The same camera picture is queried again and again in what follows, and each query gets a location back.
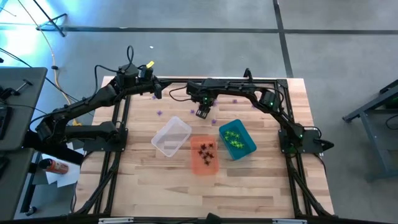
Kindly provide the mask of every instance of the concrete floor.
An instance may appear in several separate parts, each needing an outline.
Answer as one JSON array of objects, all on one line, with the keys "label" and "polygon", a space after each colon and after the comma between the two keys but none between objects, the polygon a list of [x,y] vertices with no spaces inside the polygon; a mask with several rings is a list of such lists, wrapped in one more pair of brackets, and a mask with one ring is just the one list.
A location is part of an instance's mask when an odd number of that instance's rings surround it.
[{"label": "concrete floor", "polygon": [[[39,22],[45,18],[31,1],[23,1]],[[50,14],[68,14],[67,25],[111,27],[276,28],[272,0],[52,0],[39,1]],[[286,29],[397,29],[395,0],[281,0]],[[0,13],[0,22],[31,23],[15,0]],[[256,77],[286,77],[278,34],[90,33],[69,32],[65,38],[46,32],[60,67],[60,83],[75,97],[94,90],[93,67],[127,63],[126,47],[135,49],[137,64],[155,61],[156,75],[240,77],[246,67]],[[325,153],[335,213],[343,218],[396,222],[398,178],[368,183],[364,176],[378,164],[359,121],[341,117],[376,95],[397,78],[396,35],[287,35],[294,77],[304,78],[315,124],[335,143]],[[33,29],[0,31],[0,47],[36,67],[51,66],[50,51]],[[23,66],[3,57],[7,66]],[[109,72],[100,71],[99,80]],[[53,80],[53,74],[47,76]],[[65,104],[45,84],[38,108],[51,111]],[[90,124],[92,117],[80,121]],[[33,217],[66,214],[72,188],[40,186]]]}]

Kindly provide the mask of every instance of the orange bottle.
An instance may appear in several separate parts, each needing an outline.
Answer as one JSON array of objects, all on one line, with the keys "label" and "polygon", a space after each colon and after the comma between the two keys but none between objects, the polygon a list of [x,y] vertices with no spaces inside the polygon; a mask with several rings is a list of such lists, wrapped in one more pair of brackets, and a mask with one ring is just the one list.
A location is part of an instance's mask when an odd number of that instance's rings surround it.
[{"label": "orange bottle", "polygon": [[41,169],[47,172],[53,172],[54,174],[66,174],[69,170],[68,165],[53,159],[43,159],[39,162],[38,166]]}]

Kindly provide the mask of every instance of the wooden table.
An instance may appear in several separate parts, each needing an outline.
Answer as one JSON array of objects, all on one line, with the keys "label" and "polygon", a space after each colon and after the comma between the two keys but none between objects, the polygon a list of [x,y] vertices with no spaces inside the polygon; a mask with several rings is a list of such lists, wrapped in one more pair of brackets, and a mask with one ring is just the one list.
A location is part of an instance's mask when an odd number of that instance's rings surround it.
[{"label": "wooden table", "polygon": [[[103,85],[110,79],[112,77],[104,77]],[[313,125],[304,80],[291,78],[288,83],[295,120],[305,126]],[[198,118],[190,113],[190,110],[196,111],[197,104],[177,102],[169,97],[169,91],[180,86],[184,84],[166,88],[161,100],[153,100],[150,94],[132,96],[127,122],[129,136],[121,157],[112,216],[206,217],[212,212],[224,218],[294,217],[285,158],[279,149],[278,122],[252,108],[247,99],[226,95],[218,97],[218,105],[211,109],[207,119]],[[175,91],[173,96],[187,97],[185,90]],[[112,113],[113,107],[97,109],[93,124],[110,121]],[[218,139],[220,171],[212,176],[196,176],[190,167],[189,140],[171,158],[150,143],[172,116],[178,116],[192,127],[191,136],[210,134],[216,138],[221,125],[240,119],[256,143],[257,151],[232,161]],[[211,123],[212,119],[216,119],[215,124]],[[94,152],[82,165],[76,188],[76,210],[97,187],[103,157],[103,152]],[[322,164],[308,154],[303,155],[303,164],[309,189],[324,208],[333,213]],[[107,191],[105,189],[102,207],[106,204]],[[301,190],[298,195],[304,212]]]}]

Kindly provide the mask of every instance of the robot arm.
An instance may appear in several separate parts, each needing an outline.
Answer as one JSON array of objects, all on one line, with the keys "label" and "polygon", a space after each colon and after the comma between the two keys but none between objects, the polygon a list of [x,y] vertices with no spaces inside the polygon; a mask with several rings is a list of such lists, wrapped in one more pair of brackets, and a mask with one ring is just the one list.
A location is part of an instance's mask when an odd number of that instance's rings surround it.
[{"label": "robot arm", "polygon": [[150,92],[161,99],[162,90],[169,84],[161,83],[152,74],[152,65],[153,63],[149,63],[137,68],[131,64],[120,67],[117,75],[92,97],[55,109],[35,129],[40,140],[52,145],[65,143],[73,138],[101,137],[109,140],[117,137],[118,131],[110,122],[99,126],[67,126],[67,124],[70,120],[102,106],[113,106],[127,95]]},{"label": "robot arm", "polygon": [[[243,96],[250,100],[254,107],[263,113],[269,113],[287,131],[289,141],[295,146],[302,146],[304,127],[294,123],[281,109],[281,102],[277,97],[278,91],[272,92],[270,88],[253,84],[230,83],[207,78],[201,84],[188,82],[187,94],[193,102],[199,102],[197,116],[205,119],[218,95]],[[260,92],[258,100],[255,92]]]}]

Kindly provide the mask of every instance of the white cable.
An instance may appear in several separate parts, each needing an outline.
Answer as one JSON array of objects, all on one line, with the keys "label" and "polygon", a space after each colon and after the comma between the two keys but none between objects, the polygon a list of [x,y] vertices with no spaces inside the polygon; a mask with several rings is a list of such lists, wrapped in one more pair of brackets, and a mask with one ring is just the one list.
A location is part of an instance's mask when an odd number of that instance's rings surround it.
[{"label": "white cable", "polygon": [[[36,27],[37,27],[37,28],[39,29],[39,31],[42,33],[42,35],[43,35],[45,41],[47,42],[47,45],[48,45],[49,48],[50,48],[50,51],[51,51],[52,65],[53,65],[53,66],[56,66],[54,51],[52,50],[52,47],[51,47],[51,45],[50,45],[49,40],[48,40],[47,37],[44,35],[44,32],[42,31],[42,29],[40,28],[40,26],[36,23],[35,19],[33,19],[32,15],[31,15],[31,14],[29,13],[29,11],[25,8],[25,6],[23,5],[23,3],[21,3],[20,0],[18,0],[18,2],[19,2],[19,4],[25,9],[25,12],[29,15],[29,17],[30,17],[30,18],[32,19],[32,21],[35,23]],[[57,75],[57,71],[56,71],[56,69],[53,69],[53,71],[54,71],[55,84],[61,89],[61,86],[58,84],[58,75]],[[70,99],[69,99],[69,97],[68,97],[66,94],[64,94],[64,93],[62,93],[62,95],[65,97],[65,99],[68,101],[68,104],[70,105]],[[81,125],[81,124],[78,123],[76,119],[73,119],[73,125]]]}]

